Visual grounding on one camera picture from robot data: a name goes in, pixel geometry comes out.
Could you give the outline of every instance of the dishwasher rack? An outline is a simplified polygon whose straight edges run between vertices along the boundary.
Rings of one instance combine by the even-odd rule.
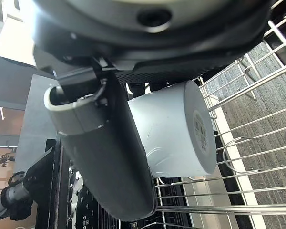
[[[280,4],[286,4],[286,1],[277,1],[272,9],[275,10],[280,7]],[[269,28],[265,33],[264,41],[244,55],[243,58],[235,60],[233,64],[206,82],[203,82],[202,77],[196,79],[200,82],[200,90],[209,108],[214,128],[217,130],[215,135],[217,138],[216,141],[220,139],[222,143],[222,146],[216,149],[218,154],[218,167],[216,169],[217,174],[219,174],[218,171],[220,170],[221,175],[183,177],[181,182],[176,183],[165,183],[161,179],[158,179],[159,184],[156,185],[156,187],[159,192],[161,192],[163,187],[168,186],[183,186],[185,190],[189,189],[189,186],[197,186],[196,190],[194,188],[194,191],[187,191],[186,195],[178,196],[186,198],[188,206],[161,205],[158,207],[157,210],[161,211],[163,215],[161,225],[164,226],[164,229],[172,226],[171,224],[165,223],[165,213],[167,212],[190,213],[193,218],[193,229],[286,228],[286,198],[283,198],[282,201],[273,201],[275,203],[271,204],[263,202],[265,195],[267,196],[269,192],[283,193],[282,195],[286,196],[286,164],[259,167],[260,165],[258,165],[258,163],[250,166],[250,163],[245,162],[250,159],[251,163],[253,163],[257,160],[255,158],[261,156],[265,158],[269,157],[265,159],[265,161],[269,161],[271,157],[277,157],[282,151],[284,155],[286,155],[286,13],[282,16],[280,21],[269,21],[268,26]],[[284,90],[273,90],[273,88],[277,87],[284,88]],[[268,97],[276,96],[279,96],[279,98],[269,103],[263,101]],[[255,115],[246,116],[245,114],[229,113],[235,112],[235,108],[231,107],[240,107],[242,104],[245,106],[244,109],[254,111],[251,113]],[[266,104],[266,106],[258,107],[259,104]],[[240,117],[241,120],[239,120],[239,122],[241,122],[241,124],[235,125],[235,123],[228,123],[227,119],[235,119],[233,116],[236,118]],[[258,130],[256,131],[258,134],[254,135],[255,128],[263,127],[264,122],[275,123],[277,120],[279,120],[280,125],[283,126],[279,128],[272,126],[272,128],[267,130],[265,128],[266,131],[263,133]],[[247,135],[250,132],[248,130],[245,134],[242,133],[242,130],[246,128],[251,129],[251,134],[253,135]],[[263,145],[265,142],[272,141],[272,139],[278,139],[280,145],[273,148],[266,145],[262,151],[259,151],[259,147],[255,146],[258,144]],[[222,168],[224,168],[224,170],[230,170],[227,176],[222,174]],[[280,172],[281,176],[279,176],[279,178],[282,180],[281,184],[270,185],[265,182],[261,185],[264,187],[258,187],[257,184],[254,184],[254,177],[260,176],[260,179],[262,179],[264,175],[267,177],[272,176],[275,172]],[[214,181],[223,182],[231,179],[235,180],[238,186],[237,191],[212,192],[208,185],[203,192],[200,191],[201,188],[199,188],[199,186],[202,183],[211,184]],[[243,204],[239,204],[239,202],[238,204],[233,203],[231,196],[234,195],[239,195],[239,197],[242,198],[239,202],[243,202]],[[214,202],[210,202],[208,199],[216,196],[221,198],[229,197],[228,200],[230,200],[232,204],[214,205]],[[173,197],[176,196],[160,196],[158,198],[161,200]],[[197,204],[199,198],[207,199],[205,203],[209,204]],[[220,222],[223,222],[222,220],[215,219],[212,221],[211,219],[214,224],[210,226],[207,222],[208,217],[206,217],[206,215],[225,216],[227,224],[223,226],[220,225]],[[238,218],[239,216],[247,216],[250,225],[242,224],[240,221],[244,221],[244,218]],[[278,222],[275,222],[276,220],[274,218],[280,216],[282,217],[278,218]],[[198,224],[194,218],[200,218]]]
[[[274,3],[273,12],[283,4]],[[157,178],[154,216],[124,223],[100,208],[99,220],[107,221],[101,229],[286,228],[286,12],[281,15],[271,18],[252,51],[206,82],[195,79],[214,126],[214,174]]]

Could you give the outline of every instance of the dishwasher basket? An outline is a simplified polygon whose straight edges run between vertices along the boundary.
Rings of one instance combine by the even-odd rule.
[[[272,10],[261,44],[195,79],[214,126],[214,174],[155,179],[153,217],[124,223],[99,207],[99,228],[286,229],[286,0]]]

